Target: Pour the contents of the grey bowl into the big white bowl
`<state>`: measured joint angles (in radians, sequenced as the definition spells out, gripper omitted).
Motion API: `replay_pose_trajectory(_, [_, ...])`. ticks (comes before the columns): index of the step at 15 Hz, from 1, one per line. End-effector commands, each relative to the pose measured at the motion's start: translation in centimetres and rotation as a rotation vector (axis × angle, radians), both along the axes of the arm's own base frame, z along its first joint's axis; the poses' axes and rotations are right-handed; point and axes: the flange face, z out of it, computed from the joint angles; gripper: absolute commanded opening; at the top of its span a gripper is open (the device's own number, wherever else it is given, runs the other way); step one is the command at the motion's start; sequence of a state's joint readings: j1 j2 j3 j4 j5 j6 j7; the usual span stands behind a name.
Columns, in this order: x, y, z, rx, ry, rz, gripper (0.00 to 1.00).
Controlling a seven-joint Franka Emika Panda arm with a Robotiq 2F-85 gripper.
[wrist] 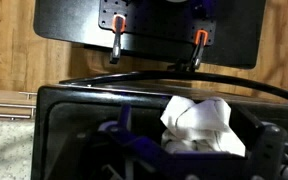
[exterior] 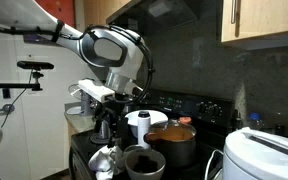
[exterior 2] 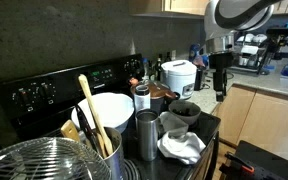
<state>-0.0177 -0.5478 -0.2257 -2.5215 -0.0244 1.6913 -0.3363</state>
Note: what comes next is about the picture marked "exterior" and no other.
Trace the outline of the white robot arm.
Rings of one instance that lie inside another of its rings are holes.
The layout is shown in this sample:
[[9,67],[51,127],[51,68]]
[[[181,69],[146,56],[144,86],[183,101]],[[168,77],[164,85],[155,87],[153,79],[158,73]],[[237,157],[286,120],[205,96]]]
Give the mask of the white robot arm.
[[143,98],[135,95],[135,80],[143,61],[153,69],[153,58],[142,37],[114,25],[90,25],[79,31],[54,17],[36,0],[0,0],[0,33],[34,34],[76,53],[85,63],[109,69],[106,82],[80,80],[78,87],[100,103],[118,102],[117,95],[129,95],[130,102]]

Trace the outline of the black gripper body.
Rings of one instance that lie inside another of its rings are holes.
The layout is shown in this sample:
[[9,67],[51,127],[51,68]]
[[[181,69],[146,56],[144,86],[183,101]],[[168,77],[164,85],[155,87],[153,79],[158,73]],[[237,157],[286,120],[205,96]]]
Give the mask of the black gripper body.
[[96,114],[97,120],[106,120],[109,123],[110,139],[107,143],[110,147],[116,143],[125,146],[130,139],[130,131],[125,117],[126,113],[123,111],[123,106],[115,102],[101,103],[98,113]]

